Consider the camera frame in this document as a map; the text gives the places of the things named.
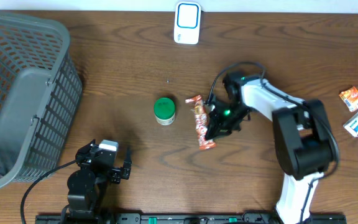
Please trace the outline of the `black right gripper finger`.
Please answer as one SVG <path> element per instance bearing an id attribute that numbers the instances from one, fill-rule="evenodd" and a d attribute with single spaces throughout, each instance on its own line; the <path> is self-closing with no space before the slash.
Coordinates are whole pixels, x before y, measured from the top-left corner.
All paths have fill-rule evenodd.
<path id="1" fill-rule="evenodd" d="M 235 126 L 235 127 L 230 127 L 230 128 L 216 128 L 214 134 L 213 134 L 213 139 L 217 139 L 217 138 L 223 138 L 226 136 L 230 136 L 232 134 L 233 131 L 240 131 L 241 127 L 240 126 Z"/>
<path id="2" fill-rule="evenodd" d="M 216 119 L 211 119 L 208 123 L 208 130 L 204 135 L 205 140 L 216 139 L 220 136 L 220 122 Z"/>

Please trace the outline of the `red chocolate bar wrapper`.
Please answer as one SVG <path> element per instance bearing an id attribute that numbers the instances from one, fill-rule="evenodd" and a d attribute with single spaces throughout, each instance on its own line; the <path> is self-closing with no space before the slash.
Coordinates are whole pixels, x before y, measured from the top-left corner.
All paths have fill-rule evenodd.
<path id="1" fill-rule="evenodd" d="M 195 130 L 198 135 L 198 144 L 200 150 L 211 149 L 216 146 L 213 140 L 205 138 L 208 130 L 208 115 L 206 113 L 204 102 L 201 95 L 196 95 L 185 100 L 186 104 L 192 104 L 192 112 L 195 117 Z"/>

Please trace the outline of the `green lid jar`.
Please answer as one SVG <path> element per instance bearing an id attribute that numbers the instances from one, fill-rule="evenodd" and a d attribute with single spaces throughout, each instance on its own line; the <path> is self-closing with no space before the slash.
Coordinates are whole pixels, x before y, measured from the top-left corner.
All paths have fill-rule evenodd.
<path id="1" fill-rule="evenodd" d="M 157 122 L 163 126 L 171 125 L 175 120 L 176 108 L 173 100 L 163 97 L 154 104 L 154 115 Z"/>

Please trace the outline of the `orange small box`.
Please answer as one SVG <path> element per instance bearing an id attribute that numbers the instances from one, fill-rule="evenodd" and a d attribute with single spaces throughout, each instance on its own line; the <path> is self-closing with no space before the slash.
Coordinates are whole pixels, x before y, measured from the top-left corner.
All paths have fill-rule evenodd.
<path id="1" fill-rule="evenodd" d="M 355 86 L 340 92 L 339 97 L 346 104 L 350 112 L 358 110 L 358 89 Z"/>

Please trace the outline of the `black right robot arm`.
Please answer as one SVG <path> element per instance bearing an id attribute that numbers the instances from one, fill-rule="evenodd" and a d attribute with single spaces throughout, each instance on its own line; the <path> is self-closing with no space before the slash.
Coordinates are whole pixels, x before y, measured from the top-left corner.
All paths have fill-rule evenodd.
<path id="1" fill-rule="evenodd" d="M 240 130 L 251 111 L 264 115 L 273 125 L 278 163 L 284 172 L 280 199 L 269 223 L 311 223 L 310 204 L 320 180 L 328 177 L 330 163 L 339 163 L 339 149 L 324 105 L 319 100 L 302 100 L 278 90 L 263 75 L 228 73 L 223 85 L 230 101 L 213 94 L 207 140 Z"/>

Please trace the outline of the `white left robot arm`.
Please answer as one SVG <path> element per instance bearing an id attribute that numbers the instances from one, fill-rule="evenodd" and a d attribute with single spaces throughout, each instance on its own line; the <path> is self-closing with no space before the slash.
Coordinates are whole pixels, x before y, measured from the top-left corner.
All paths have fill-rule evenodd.
<path id="1" fill-rule="evenodd" d="M 101 209 L 101 202 L 110 184 L 120 184 L 131 174 L 131 150 L 126 149 L 123 165 L 114 165 L 119 144 L 92 140 L 75 156 L 80 168 L 67 180 L 68 205 L 63 208 L 60 223 L 114 223 L 111 212 Z"/>

